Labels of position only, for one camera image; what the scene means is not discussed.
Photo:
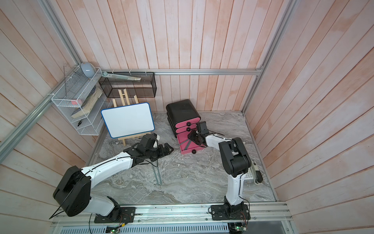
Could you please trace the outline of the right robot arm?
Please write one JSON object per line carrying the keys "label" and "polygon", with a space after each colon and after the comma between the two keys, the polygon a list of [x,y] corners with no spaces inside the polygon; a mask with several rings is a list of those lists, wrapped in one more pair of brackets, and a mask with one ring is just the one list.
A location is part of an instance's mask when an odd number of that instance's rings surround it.
{"label": "right robot arm", "polygon": [[243,141],[239,137],[226,138],[219,134],[207,134],[193,130],[188,139],[199,146],[211,147],[219,150],[224,170],[228,174],[228,191],[225,203],[236,206],[243,202],[242,177],[252,166]]}

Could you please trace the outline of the pink bottom drawer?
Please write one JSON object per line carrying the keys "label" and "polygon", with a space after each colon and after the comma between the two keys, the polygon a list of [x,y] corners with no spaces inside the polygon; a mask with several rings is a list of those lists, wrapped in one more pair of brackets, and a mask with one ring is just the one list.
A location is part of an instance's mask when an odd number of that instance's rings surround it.
{"label": "pink bottom drawer", "polygon": [[177,134],[177,139],[182,155],[189,153],[196,154],[197,151],[201,151],[204,149],[204,147],[199,146],[188,138],[190,133],[195,134],[196,129]]}

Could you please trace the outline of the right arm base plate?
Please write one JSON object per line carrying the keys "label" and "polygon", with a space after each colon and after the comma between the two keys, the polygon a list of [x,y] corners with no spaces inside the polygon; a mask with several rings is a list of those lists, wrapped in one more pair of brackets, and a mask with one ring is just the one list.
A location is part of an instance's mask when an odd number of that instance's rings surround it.
{"label": "right arm base plate", "polygon": [[249,208],[243,202],[238,205],[211,205],[208,209],[213,220],[245,220],[251,219]]}

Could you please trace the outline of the black drawer cabinet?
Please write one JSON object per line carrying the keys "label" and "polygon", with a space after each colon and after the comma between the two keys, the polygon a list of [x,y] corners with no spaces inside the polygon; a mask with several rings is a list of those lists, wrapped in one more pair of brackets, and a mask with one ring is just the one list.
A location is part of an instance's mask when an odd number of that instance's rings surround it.
{"label": "black drawer cabinet", "polygon": [[173,134],[177,137],[175,125],[179,122],[200,117],[196,108],[189,99],[170,103],[166,106],[168,122],[172,128]]}

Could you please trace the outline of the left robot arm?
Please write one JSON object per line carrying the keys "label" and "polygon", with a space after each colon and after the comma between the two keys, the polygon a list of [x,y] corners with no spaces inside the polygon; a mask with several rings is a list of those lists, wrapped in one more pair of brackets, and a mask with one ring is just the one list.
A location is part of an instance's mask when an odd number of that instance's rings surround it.
{"label": "left robot arm", "polygon": [[140,164],[152,164],[173,151],[168,143],[149,148],[142,148],[137,143],[101,163],[84,168],[72,166],[62,177],[53,198],[69,217],[84,212],[117,222],[123,214],[120,205],[111,197],[94,196],[91,189],[114,174]]}

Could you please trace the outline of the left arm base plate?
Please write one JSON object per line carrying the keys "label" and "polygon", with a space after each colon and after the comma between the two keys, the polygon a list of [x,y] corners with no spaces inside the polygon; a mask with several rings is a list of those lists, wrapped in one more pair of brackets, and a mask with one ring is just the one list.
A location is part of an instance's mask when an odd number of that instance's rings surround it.
{"label": "left arm base plate", "polygon": [[96,215],[94,223],[132,223],[134,220],[135,207],[117,207],[107,216]]}

